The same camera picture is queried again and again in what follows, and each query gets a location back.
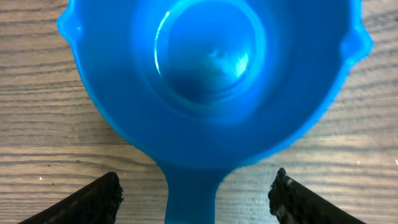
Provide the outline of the blue plastic measuring scoop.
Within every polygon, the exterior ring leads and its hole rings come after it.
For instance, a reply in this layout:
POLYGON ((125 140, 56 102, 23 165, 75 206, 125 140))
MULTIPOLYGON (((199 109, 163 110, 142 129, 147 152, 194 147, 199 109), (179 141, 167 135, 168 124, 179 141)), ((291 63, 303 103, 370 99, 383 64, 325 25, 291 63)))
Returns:
POLYGON ((166 223, 302 137, 372 40, 361 1, 70 1, 57 20, 103 118, 167 179, 166 223))

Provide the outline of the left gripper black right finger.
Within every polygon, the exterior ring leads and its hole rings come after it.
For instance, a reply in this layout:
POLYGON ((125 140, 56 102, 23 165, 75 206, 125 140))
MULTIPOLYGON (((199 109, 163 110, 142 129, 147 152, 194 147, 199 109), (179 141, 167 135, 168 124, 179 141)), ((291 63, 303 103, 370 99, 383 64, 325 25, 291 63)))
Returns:
POLYGON ((289 177, 284 168, 277 171, 268 199, 280 224, 365 224, 289 177))

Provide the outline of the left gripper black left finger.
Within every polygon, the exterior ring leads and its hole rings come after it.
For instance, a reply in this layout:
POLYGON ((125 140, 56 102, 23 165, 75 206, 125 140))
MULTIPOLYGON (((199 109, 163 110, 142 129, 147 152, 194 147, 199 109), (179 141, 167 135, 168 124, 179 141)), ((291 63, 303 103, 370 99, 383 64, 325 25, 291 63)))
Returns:
POLYGON ((122 201, 119 177, 108 172, 20 224, 115 224, 122 201))

